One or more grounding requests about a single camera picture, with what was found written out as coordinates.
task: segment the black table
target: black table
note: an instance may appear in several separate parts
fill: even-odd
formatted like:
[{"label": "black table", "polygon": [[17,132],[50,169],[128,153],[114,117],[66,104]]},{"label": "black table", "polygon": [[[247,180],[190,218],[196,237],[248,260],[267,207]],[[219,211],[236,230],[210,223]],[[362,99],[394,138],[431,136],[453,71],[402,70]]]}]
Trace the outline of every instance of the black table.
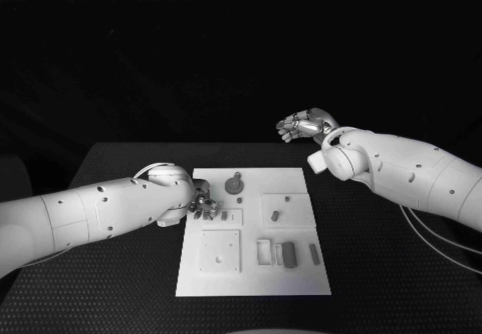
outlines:
[{"label": "black table", "polygon": [[[304,143],[98,143],[70,188],[134,176],[154,162],[193,168],[301,167],[332,296],[176,298],[186,219],[73,248],[21,270],[0,333],[482,333],[482,284],[411,230],[398,206],[362,183],[316,175]],[[425,223],[450,238],[440,218]],[[427,235],[462,262],[457,248]]]}]

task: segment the robotic hand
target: robotic hand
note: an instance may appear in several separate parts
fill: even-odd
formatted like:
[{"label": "robotic hand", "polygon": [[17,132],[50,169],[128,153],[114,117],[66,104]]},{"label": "robotic hand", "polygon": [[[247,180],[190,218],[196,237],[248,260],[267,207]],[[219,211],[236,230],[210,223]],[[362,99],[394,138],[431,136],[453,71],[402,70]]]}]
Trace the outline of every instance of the robotic hand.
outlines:
[{"label": "robotic hand", "polygon": [[[137,178],[148,170],[148,181]],[[209,182],[173,164],[124,178],[0,203],[0,278],[29,262],[109,239],[154,221],[161,227],[187,213],[212,220]]]},{"label": "robotic hand", "polygon": [[329,169],[397,204],[482,232],[482,168],[428,143],[339,127],[317,108],[290,115],[275,128],[284,142],[313,137],[322,146],[309,156],[316,174]]}]

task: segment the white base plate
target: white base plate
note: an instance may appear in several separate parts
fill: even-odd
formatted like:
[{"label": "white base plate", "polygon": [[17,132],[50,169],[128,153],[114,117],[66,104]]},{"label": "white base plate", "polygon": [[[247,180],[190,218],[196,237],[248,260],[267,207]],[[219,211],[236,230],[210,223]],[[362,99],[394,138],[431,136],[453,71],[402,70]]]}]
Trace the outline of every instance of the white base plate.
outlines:
[{"label": "white base plate", "polygon": [[[223,184],[235,172],[241,173],[244,190],[238,195],[229,195]],[[330,295],[316,227],[265,228],[262,218],[262,194],[283,194],[283,196],[307,194],[301,169],[195,168],[193,178],[208,180],[210,197],[216,202],[222,202],[219,209],[242,210],[242,222],[231,226],[210,226],[202,218],[193,220],[193,215],[187,215],[176,296]],[[199,248],[202,233],[206,230],[239,231],[239,272],[200,272]],[[270,267],[262,267],[257,263],[257,239],[270,240],[273,254]],[[288,241],[296,247],[299,266],[294,269],[275,266],[274,244]],[[319,265],[311,261],[310,244],[314,244],[319,252]]]}]

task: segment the table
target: table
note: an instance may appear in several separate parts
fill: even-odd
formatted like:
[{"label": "table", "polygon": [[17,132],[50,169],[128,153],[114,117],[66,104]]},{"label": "table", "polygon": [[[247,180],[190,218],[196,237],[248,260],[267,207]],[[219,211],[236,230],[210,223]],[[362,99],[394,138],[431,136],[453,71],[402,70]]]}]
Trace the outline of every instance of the table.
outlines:
[{"label": "table", "polygon": [[[70,188],[134,176],[154,162],[193,168],[301,167],[330,296],[176,298],[184,221],[79,246],[21,270],[0,333],[482,333],[482,284],[423,243],[398,206],[362,183],[311,172],[314,143],[98,143]],[[440,218],[425,224],[450,238]],[[443,252],[463,253],[424,233]]]}]

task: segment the black background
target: black background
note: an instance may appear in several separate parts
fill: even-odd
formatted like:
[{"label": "black background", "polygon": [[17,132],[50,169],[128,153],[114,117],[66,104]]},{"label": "black background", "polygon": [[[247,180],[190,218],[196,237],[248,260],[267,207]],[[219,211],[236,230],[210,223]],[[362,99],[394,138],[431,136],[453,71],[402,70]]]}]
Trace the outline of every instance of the black background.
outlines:
[{"label": "black background", "polygon": [[427,141],[480,166],[470,13],[6,1],[0,154],[20,156],[40,194],[68,187],[96,142],[278,142],[278,120],[319,107],[340,125]]}]

